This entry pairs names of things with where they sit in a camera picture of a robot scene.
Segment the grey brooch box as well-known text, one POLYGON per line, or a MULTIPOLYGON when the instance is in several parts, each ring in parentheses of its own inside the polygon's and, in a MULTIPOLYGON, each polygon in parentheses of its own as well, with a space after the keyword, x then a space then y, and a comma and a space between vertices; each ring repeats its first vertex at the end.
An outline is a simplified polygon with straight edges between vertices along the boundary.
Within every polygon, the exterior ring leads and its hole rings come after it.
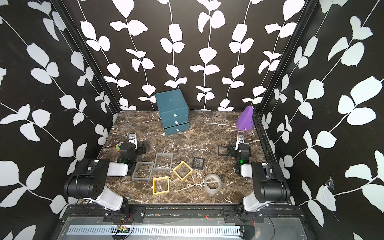
POLYGON ((132 174, 134 181, 150 181, 153 174, 153 162, 137 162, 132 174))
POLYGON ((171 171, 173 165, 173 154, 156 154, 154 170, 171 171))

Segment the small black brooch box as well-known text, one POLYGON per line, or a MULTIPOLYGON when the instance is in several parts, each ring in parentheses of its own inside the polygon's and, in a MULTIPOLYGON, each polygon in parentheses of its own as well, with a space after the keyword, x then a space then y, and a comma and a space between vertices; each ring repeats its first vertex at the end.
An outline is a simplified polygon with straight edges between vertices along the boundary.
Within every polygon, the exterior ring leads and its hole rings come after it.
POLYGON ((203 170, 204 166, 205 166, 205 159, 194 157, 193 164, 192 164, 192 169, 203 170))

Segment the teal top drawer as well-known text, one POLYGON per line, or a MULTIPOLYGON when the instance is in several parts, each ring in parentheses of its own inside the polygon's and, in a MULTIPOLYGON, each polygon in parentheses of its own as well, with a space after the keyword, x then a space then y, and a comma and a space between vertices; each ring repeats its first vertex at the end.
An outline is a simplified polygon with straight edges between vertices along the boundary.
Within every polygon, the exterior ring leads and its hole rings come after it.
POLYGON ((160 113, 161 119, 163 121, 167 121, 167 120, 175 119, 178 117, 187 116, 189 114, 189 110, 187 108, 183 108, 183 109, 171 110, 167 112, 159 111, 159 113, 160 113))

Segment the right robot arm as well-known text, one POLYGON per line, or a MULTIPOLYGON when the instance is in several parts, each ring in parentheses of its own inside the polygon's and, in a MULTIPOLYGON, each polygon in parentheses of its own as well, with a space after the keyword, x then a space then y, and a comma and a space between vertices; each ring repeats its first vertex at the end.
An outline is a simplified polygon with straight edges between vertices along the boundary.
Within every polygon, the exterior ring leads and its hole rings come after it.
POLYGON ((252 179, 253 191, 240 203, 241 212, 258 212, 271 204, 289 201, 291 193, 278 163, 251 163, 251 147, 243 143, 227 146, 227 151, 228 156, 235 158, 234 172, 252 179))

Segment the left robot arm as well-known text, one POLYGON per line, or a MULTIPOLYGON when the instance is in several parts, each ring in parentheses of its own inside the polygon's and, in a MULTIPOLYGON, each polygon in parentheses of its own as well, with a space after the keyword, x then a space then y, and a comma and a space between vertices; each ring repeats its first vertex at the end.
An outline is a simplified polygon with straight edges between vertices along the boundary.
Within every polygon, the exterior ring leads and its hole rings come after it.
POLYGON ((64 194, 75 199, 85 199, 96 203, 106 210, 128 214, 128 200, 107 186, 108 177, 131 176, 136 167, 137 158, 146 153, 144 143, 137 144, 131 140, 120 146, 120 160, 83 159, 64 185, 64 194))

